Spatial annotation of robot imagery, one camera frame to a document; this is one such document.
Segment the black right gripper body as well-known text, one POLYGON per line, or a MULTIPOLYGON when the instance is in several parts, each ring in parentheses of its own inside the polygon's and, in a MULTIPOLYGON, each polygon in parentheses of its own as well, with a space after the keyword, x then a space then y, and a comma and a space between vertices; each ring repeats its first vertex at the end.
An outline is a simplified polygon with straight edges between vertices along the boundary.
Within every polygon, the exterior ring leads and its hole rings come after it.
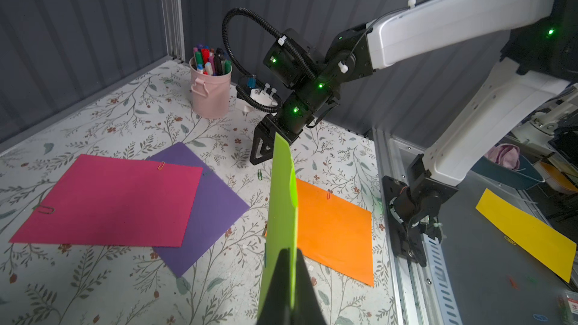
POLYGON ((288 144, 293 144, 306 125, 303 116, 290 114, 268 114, 257 125, 257 144, 273 144, 275 134, 281 135, 288 144))

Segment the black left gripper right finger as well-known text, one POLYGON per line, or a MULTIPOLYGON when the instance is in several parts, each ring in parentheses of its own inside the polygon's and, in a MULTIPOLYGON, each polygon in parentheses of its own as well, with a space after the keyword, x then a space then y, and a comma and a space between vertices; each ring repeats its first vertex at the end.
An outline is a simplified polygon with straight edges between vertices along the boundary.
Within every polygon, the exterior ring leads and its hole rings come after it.
POLYGON ((295 324, 326 324, 301 250, 297 251, 295 324))

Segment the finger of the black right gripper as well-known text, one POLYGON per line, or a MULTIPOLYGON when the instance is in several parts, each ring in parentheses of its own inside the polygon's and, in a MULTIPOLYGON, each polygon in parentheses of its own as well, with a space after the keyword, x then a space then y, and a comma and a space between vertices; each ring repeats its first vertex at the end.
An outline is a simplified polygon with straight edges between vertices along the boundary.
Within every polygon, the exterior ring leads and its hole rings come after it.
POLYGON ((250 163, 254 166, 273 157, 276 127, 272 119, 263 119, 254 129, 250 163))

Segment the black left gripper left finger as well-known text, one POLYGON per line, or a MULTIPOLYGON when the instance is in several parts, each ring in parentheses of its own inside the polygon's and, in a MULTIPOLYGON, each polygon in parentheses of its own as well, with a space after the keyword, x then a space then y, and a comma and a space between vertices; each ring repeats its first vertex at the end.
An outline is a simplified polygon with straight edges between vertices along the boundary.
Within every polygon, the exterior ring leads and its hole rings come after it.
POLYGON ((290 306, 290 253, 281 250, 266 293, 257 325, 282 325, 291 323, 290 306))

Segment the lime green paper sheet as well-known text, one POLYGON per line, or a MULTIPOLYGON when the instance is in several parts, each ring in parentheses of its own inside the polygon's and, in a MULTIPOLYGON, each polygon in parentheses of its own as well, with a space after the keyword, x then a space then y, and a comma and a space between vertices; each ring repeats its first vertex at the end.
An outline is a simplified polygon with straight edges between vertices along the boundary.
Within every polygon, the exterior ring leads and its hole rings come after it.
POLYGON ((290 145, 281 135, 275 136, 267 235, 263 275, 257 317, 260 315, 272 281, 272 275, 281 250, 290 253, 290 306, 295 303, 297 266, 298 196, 294 161, 290 145))

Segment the orange paper sheet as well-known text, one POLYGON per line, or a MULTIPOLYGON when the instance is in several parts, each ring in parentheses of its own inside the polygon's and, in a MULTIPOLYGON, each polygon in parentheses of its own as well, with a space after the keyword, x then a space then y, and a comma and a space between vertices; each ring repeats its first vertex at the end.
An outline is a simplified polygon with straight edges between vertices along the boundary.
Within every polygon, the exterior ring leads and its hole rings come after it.
POLYGON ((372 287, 372 215, 312 184, 296 180, 297 249, 306 257, 372 287))

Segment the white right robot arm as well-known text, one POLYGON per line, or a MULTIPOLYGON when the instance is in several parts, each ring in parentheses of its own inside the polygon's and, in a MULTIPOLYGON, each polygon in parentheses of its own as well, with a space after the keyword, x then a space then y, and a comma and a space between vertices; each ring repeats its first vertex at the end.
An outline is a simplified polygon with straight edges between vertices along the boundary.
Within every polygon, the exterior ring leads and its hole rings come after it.
POLYGON ((276 138, 295 142, 337 104, 343 84, 387 72, 384 87, 364 87, 352 129, 400 133, 424 152, 405 181, 383 179, 398 256, 427 263, 423 237, 441 240, 438 215, 467 173, 511 129, 577 82, 577 0, 409 0, 405 6, 340 32, 320 54, 292 29, 254 11, 229 10, 273 37, 263 64, 289 89, 259 105, 250 153, 272 158, 276 138))

